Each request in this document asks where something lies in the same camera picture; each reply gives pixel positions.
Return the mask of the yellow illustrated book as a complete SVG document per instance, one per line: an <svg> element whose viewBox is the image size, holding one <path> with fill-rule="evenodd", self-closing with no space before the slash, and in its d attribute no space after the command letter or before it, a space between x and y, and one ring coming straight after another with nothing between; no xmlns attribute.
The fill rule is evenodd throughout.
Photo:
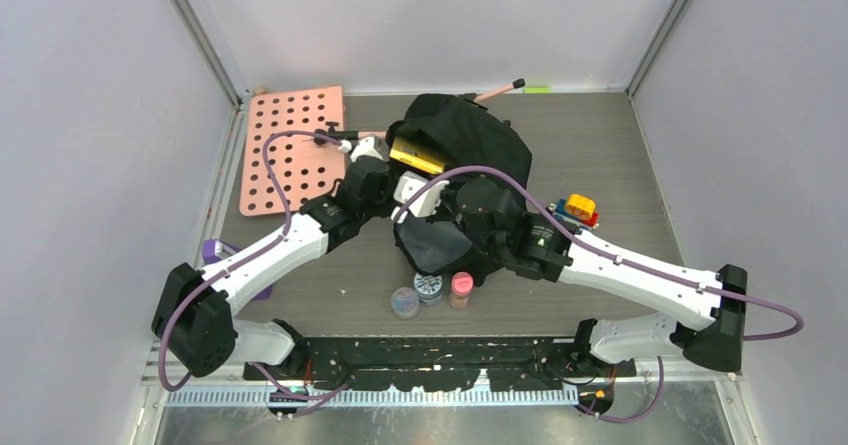
<svg viewBox="0 0 848 445"><path fill-rule="evenodd" d="M394 138L389 157L425 175L442 174L452 164L444 154L403 137Z"/></svg>

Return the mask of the black backpack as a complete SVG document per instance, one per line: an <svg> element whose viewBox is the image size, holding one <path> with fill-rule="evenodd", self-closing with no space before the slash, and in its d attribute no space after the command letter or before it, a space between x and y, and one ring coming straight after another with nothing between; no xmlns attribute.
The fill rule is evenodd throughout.
<svg viewBox="0 0 848 445"><path fill-rule="evenodd" d="M522 186L528 184L533 155L508 120L464 96L427 93L417 96L403 118L389 127L392 142L408 140L445 158L447 168L485 166L499 170ZM486 178L512 193L522 209L525 198L503 180L486 173L458 175L449 180L437 213L425 219L410 217L393 226L395 246L410 267L422 275L466 272L476 286L503 268L490 252L465 234L456 194L467 183Z"/></svg>

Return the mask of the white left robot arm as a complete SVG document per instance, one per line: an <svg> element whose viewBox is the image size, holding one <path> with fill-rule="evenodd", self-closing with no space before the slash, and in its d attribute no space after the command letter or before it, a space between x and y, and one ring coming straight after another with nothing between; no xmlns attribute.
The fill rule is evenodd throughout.
<svg viewBox="0 0 848 445"><path fill-rule="evenodd" d="M284 379L298 377L307 354L296 345L292 327L281 320L240 320L238 313L288 273L356 237L370 219L387 217L395 185L388 162L360 158L334 193L308 201L254 244L202 269L187 263L173 268L151 324L160 340L157 368L164 388L178 388L167 378L170 356L188 377L208 376L231 361L269 365Z"/></svg>

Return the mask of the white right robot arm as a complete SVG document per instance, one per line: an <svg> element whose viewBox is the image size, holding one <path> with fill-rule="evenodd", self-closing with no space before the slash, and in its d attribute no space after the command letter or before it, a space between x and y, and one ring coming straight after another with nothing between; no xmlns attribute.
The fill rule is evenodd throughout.
<svg viewBox="0 0 848 445"><path fill-rule="evenodd" d="M492 264L529 280L601 290L652 309L619 321L578 325L571 362L584 375L635 358L680 355L718 372L740 371L748 273L669 264L614 246L587 230L533 213L513 192L476 178L451 192L458 229Z"/></svg>

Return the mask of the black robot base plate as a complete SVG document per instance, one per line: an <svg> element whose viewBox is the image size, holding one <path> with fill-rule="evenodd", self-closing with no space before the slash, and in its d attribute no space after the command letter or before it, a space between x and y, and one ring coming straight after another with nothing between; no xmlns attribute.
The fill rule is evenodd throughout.
<svg viewBox="0 0 848 445"><path fill-rule="evenodd" d="M496 392L554 390L629 378L633 361L604 365L570 338L554 337L312 337L283 364L268 367L278 381L320 390L409 392L470 389L487 378Z"/></svg>

